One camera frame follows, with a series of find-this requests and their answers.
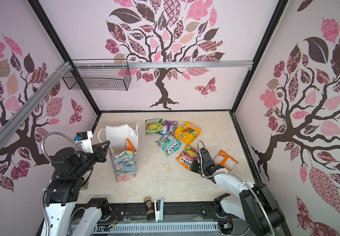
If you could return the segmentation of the Fox's fruits oval candy bag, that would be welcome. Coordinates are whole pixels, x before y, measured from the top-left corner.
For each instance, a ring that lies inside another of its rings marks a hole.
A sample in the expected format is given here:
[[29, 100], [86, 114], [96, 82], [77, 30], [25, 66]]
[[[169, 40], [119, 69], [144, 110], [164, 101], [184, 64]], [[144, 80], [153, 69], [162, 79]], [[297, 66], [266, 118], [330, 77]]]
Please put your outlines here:
[[190, 145], [186, 145], [176, 160], [186, 169], [190, 170], [194, 161], [198, 161], [198, 151]]

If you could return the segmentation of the floral paper bag white inside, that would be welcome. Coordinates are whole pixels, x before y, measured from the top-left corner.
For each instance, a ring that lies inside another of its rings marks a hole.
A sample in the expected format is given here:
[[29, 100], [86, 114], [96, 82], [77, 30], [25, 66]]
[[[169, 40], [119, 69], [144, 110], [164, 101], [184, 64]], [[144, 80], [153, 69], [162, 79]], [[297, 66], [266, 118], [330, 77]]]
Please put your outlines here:
[[[98, 132], [98, 140], [110, 141], [109, 155], [116, 182], [123, 182], [135, 178], [138, 151], [138, 128], [131, 128], [127, 124], [121, 126], [107, 126]], [[126, 139], [129, 138], [136, 152], [125, 150]]]

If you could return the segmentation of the orange corn chips bag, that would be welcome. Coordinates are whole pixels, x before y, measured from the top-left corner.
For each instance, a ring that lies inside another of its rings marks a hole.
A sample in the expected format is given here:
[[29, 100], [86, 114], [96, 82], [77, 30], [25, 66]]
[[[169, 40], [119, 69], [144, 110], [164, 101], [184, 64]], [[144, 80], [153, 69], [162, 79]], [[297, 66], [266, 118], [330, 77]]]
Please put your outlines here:
[[134, 148], [129, 138], [126, 139], [125, 150], [130, 152], [136, 152], [136, 149]]

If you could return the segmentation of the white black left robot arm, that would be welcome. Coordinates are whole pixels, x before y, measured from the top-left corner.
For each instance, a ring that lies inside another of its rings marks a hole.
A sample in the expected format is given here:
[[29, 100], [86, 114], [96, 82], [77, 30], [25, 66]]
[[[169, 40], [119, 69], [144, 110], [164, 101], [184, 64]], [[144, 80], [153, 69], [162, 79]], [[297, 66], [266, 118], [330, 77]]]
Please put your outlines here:
[[93, 145], [91, 153], [66, 147], [54, 155], [54, 173], [42, 199], [43, 236], [64, 236], [69, 232], [79, 191], [86, 182], [84, 175], [96, 163], [106, 162], [109, 147], [110, 142], [105, 141]]

